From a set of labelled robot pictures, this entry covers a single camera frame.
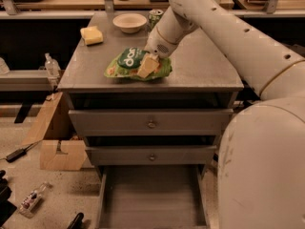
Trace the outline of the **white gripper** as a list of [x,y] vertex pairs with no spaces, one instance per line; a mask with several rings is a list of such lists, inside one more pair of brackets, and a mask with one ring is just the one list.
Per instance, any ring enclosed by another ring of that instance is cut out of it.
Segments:
[[176,50],[177,46],[178,43],[176,41],[172,42],[158,30],[152,30],[144,47],[144,50],[150,53],[145,54],[137,71],[137,75],[141,78],[146,78],[158,68],[159,57],[169,57]]

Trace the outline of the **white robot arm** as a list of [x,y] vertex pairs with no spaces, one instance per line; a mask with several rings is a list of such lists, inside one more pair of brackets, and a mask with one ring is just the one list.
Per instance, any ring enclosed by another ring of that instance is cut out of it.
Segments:
[[169,0],[146,49],[171,55],[204,31],[255,97],[218,155],[219,229],[305,229],[305,61],[215,0]]

